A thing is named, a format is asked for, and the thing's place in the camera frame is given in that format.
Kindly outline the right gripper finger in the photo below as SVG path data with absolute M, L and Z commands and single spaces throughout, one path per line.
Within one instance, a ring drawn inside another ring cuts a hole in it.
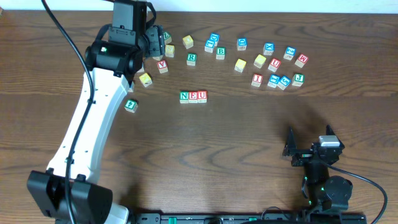
M 294 138 L 294 132 L 293 129 L 290 127 L 282 155 L 293 156 L 296 152 L 297 152 L 297 145 Z
M 334 130 L 332 129 L 332 127 L 329 124 L 326 126 L 326 135 L 335 135 L 337 137 L 337 135 L 335 134 Z M 345 148 L 345 145 L 342 143 L 341 140 L 340 140 L 340 146 L 339 147 L 342 148 L 342 149 Z

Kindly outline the green R block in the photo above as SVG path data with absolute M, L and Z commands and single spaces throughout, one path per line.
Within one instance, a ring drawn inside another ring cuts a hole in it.
M 187 55 L 187 65 L 188 66 L 195 66 L 197 62 L 197 54 L 188 53 Z

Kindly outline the red I block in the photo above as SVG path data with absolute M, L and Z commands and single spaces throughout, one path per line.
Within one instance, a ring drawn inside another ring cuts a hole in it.
M 255 73 L 252 78 L 251 85 L 254 87 L 260 87 L 263 81 L 263 76 L 261 74 Z

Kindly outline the green N block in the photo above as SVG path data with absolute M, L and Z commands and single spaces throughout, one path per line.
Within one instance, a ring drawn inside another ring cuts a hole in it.
M 179 94 L 180 103 L 189 103 L 189 92 L 188 91 L 181 91 Z

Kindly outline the red E block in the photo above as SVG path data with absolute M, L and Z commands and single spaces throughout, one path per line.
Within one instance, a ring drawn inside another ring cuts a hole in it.
M 189 91 L 188 92 L 188 102 L 189 103 L 198 103 L 198 92 L 197 91 Z

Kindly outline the blue P block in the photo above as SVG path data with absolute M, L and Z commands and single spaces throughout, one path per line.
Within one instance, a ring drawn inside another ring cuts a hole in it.
M 137 73 L 142 73 L 142 72 L 144 72 L 144 70 L 145 70 L 145 67 L 144 67 L 144 64 L 142 63 L 142 66 L 141 66 L 141 68 L 137 71 Z

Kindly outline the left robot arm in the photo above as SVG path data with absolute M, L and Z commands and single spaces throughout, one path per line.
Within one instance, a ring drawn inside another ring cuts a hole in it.
M 148 1 L 113 3 L 104 25 L 78 58 L 83 86 L 67 133 L 43 172 L 33 170 L 27 189 L 40 211 L 57 223 L 129 223 L 130 211 L 98 185 L 104 145 L 115 114 L 134 87 L 145 58 L 165 53 L 163 28 Z

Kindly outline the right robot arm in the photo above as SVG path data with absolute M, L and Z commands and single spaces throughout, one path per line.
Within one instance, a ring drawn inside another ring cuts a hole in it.
M 326 127 L 326 134 L 308 149 L 298 149 L 294 133 L 289 129 L 283 156 L 292 158 L 293 167 L 303 167 L 302 193 L 308 199 L 309 207 L 303 211 L 307 222 L 324 219 L 327 215 L 340 218 L 348 209 L 352 182 L 338 175 L 329 175 L 329 166 L 339 160 L 345 145 L 338 139 L 332 128 Z

